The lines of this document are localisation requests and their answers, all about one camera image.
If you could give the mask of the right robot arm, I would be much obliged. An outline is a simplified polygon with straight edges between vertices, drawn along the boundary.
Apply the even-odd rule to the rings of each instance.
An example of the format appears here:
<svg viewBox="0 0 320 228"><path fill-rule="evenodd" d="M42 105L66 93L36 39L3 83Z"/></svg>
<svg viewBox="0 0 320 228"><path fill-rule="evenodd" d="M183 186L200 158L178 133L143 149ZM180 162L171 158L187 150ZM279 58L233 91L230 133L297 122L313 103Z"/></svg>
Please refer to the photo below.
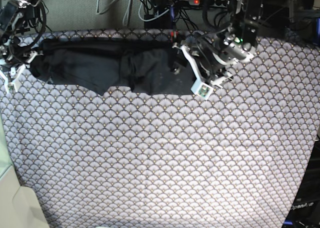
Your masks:
<svg viewBox="0 0 320 228"><path fill-rule="evenodd" d="M8 68L16 64L25 64L46 30L45 6L42 0L1 1L6 1L6 4L0 7L0 66ZM21 46L18 35L29 31L26 25L33 18L35 23L32 26L40 23L41 28L30 44Z"/></svg>

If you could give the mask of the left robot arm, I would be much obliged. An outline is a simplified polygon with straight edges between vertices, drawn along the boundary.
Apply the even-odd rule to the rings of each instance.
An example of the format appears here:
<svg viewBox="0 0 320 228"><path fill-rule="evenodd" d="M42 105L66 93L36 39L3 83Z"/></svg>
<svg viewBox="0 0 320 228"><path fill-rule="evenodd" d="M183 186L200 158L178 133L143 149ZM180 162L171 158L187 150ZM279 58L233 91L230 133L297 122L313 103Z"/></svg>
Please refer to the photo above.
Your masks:
<svg viewBox="0 0 320 228"><path fill-rule="evenodd" d="M182 54L181 63L175 63L173 72L178 74L186 65L195 62L194 76L205 82L229 78L228 67L236 62L247 63L256 54L257 35L263 11L263 0L228 0L228 20L221 25L209 21L212 0L204 0L202 20L210 29L196 37L191 44L181 42L176 48Z"/></svg>

